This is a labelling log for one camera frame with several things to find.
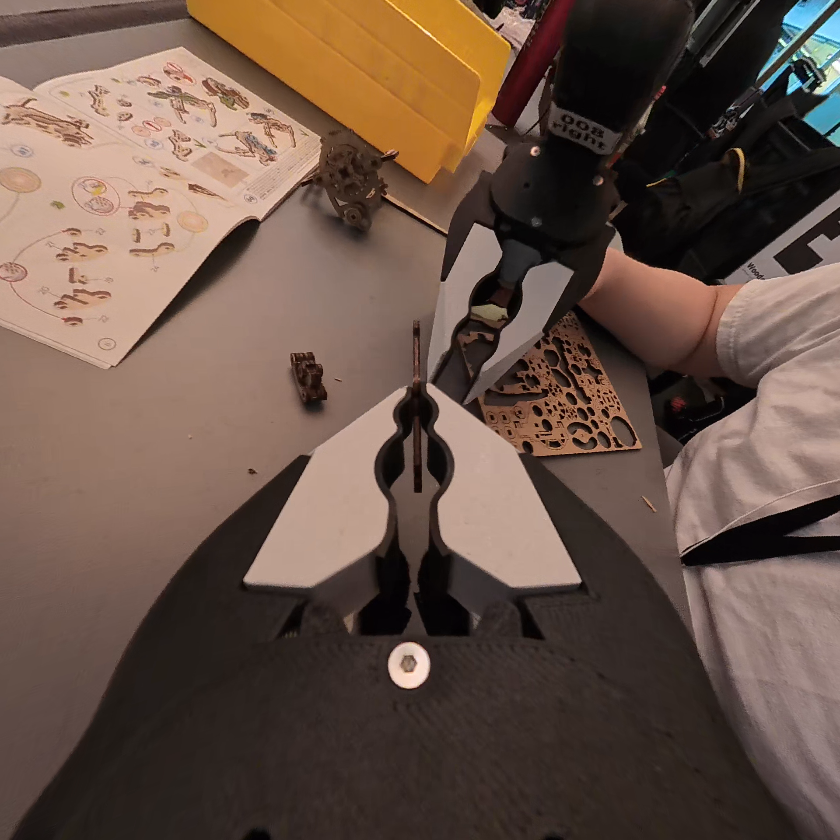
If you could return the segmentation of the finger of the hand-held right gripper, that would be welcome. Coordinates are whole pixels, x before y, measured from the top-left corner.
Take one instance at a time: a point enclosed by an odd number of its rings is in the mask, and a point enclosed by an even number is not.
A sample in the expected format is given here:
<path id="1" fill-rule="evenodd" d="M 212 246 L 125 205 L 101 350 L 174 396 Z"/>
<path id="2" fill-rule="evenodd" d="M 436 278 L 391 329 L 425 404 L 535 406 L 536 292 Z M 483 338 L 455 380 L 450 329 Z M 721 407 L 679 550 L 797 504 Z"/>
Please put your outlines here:
<path id="1" fill-rule="evenodd" d="M 500 263 L 502 250 L 495 232 L 474 225 L 445 280 L 440 282 L 427 356 L 427 382 L 442 384 L 453 342 L 471 317 L 471 297 L 480 282 Z"/>
<path id="2" fill-rule="evenodd" d="M 545 324 L 569 285 L 573 270 L 551 261 L 531 268 L 521 282 L 517 314 L 499 333 L 491 357 L 480 367 L 461 403 L 467 405 L 496 384 L 539 341 Z"/>

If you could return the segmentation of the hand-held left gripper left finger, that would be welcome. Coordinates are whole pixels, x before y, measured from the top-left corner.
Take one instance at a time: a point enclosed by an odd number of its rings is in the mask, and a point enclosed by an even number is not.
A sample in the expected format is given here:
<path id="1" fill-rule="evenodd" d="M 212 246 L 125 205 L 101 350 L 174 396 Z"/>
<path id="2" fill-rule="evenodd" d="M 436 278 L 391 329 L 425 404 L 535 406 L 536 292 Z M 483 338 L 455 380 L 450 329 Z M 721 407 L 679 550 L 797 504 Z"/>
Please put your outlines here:
<path id="1" fill-rule="evenodd" d="M 245 588 L 356 615 L 363 635 L 411 617 L 392 487 L 405 471 L 412 400 L 401 388 L 313 449 L 245 573 Z"/>

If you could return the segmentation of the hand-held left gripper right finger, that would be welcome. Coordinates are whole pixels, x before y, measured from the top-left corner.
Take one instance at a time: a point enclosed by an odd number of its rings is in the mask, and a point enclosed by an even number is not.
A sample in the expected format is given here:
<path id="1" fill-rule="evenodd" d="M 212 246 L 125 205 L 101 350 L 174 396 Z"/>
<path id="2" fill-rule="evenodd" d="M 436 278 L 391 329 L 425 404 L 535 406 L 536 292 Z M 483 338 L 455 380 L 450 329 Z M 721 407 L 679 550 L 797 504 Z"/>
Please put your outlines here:
<path id="1" fill-rule="evenodd" d="M 437 483 L 418 572 L 427 634 L 468 635 L 499 602 L 579 591 L 581 574 L 520 454 L 435 385 L 423 397 Z"/>

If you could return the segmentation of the notched wooden part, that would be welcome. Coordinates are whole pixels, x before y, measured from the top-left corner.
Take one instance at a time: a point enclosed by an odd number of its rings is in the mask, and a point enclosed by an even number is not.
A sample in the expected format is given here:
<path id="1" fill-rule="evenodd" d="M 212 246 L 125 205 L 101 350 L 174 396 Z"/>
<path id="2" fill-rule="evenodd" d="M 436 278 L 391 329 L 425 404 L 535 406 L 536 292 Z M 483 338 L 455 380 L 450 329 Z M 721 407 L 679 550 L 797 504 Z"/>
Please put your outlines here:
<path id="1" fill-rule="evenodd" d="M 423 393 L 421 378 L 421 324 L 413 321 L 412 442 L 413 491 L 423 491 Z"/>

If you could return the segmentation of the punched wooden parts sheet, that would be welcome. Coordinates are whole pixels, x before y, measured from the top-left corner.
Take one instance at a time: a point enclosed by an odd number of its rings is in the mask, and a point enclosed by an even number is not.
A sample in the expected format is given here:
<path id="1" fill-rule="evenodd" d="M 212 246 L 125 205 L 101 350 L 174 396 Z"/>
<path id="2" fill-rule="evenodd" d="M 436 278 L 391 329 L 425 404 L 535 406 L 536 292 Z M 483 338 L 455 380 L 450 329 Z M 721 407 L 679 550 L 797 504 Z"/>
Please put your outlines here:
<path id="1" fill-rule="evenodd" d="M 485 424 L 522 454 L 643 446 L 576 313 L 552 326 L 477 402 Z"/>

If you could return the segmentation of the wooden gear mechanism model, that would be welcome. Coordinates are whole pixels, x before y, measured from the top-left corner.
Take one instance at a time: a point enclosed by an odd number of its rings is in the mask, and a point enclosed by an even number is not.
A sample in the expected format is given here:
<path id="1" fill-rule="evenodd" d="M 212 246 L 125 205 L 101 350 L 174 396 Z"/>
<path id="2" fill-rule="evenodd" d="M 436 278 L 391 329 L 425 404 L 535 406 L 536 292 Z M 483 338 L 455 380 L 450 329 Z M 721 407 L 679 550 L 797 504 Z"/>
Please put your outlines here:
<path id="1" fill-rule="evenodd" d="M 337 129 L 322 138 L 318 169 L 310 183 L 325 191 L 346 224 L 366 233 L 387 195 L 382 166 L 398 155 L 398 150 L 378 151 L 350 129 Z"/>

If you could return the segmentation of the dark red tube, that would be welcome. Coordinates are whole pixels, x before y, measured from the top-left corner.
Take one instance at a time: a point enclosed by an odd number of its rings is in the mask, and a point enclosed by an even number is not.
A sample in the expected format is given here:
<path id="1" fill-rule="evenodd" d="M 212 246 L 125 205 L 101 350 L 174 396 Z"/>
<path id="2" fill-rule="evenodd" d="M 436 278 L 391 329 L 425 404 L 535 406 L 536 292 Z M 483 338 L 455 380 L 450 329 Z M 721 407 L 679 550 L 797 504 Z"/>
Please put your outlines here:
<path id="1" fill-rule="evenodd" d="M 552 66 L 562 45 L 574 1 L 551 1 L 520 48 L 504 81 L 491 113 L 502 126 L 511 128 Z"/>

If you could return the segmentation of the small dark wooden assembly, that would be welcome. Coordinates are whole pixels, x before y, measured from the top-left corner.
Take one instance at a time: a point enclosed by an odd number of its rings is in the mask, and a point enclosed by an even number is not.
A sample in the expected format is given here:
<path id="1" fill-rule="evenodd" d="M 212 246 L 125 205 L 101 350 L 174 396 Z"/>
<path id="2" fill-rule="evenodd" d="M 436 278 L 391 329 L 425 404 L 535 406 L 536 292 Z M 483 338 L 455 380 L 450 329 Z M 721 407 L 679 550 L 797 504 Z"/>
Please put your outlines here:
<path id="1" fill-rule="evenodd" d="M 328 399 L 322 380 L 323 368 L 313 352 L 290 353 L 290 369 L 304 405 L 321 403 Z"/>

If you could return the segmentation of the black backpack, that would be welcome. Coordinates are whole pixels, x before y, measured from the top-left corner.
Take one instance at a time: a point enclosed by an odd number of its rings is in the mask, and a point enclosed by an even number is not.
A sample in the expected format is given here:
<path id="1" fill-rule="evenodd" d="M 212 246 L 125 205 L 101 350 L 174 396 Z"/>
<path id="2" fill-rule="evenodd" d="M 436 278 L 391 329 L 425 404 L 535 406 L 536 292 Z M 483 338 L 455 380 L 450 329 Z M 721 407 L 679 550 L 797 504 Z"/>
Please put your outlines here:
<path id="1" fill-rule="evenodd" d="M 716 160 L 653 180 L 616 165 L 623 207 L 613 219 L 623 252 L 719 285 L 734 269 L 838 188 L 838 147 L 778 154 L 736 145 Z"/>

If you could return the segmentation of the yellow plastic bin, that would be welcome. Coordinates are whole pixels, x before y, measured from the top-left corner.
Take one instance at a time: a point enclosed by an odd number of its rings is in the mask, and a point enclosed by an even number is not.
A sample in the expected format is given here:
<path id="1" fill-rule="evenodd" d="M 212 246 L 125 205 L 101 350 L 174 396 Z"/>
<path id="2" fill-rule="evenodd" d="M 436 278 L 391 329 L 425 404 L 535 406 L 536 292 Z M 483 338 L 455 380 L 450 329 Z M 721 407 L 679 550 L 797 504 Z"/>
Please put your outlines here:
<path id="1" fill-rule="evenodd" d="M 189 14 L 428 184 L 482 134 L 509 43 L 459 1 L 189 1 Z"/>

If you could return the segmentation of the black framed marker sign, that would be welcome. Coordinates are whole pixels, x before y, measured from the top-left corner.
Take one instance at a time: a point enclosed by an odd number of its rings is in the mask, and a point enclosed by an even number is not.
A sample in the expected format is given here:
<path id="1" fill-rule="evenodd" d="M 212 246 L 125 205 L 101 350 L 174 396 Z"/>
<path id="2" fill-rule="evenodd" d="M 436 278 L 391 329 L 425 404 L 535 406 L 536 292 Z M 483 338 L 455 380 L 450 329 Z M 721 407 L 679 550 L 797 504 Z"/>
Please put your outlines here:
<path id="1" fill-rule="evenodd" d="M 839 192 L 835 192 L 743 262 L 721 283 L 741 285 L 800 274 L 839 262 Z"/>

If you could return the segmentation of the person's white shirt torso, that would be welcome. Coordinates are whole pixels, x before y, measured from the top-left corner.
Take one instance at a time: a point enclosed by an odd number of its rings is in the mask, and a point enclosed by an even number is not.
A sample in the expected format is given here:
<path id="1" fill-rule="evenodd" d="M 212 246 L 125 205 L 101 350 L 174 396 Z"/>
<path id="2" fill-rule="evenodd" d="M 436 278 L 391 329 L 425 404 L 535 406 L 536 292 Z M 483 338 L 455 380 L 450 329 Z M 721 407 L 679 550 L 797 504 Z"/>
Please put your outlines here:
<path id="1" fill-rule="evenodd" d="M 805 838 L 839 827 L 838 265 L 745 285 L 717 355 L 755 397 L 665 471 L 700 657 Z"/>

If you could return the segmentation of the illustrated instruction booklet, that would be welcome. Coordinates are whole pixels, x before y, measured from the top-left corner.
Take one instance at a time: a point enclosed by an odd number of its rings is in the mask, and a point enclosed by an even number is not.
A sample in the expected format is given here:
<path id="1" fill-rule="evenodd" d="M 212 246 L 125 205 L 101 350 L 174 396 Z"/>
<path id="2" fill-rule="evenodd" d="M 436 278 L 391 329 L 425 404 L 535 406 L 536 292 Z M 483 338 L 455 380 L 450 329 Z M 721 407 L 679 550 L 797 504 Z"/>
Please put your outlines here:
<path id="1" fill-rule="evenodd" d="M 1 325 L 102 369 L 320 137 L 183 47 L 29 90 L 1 79 Z"/>

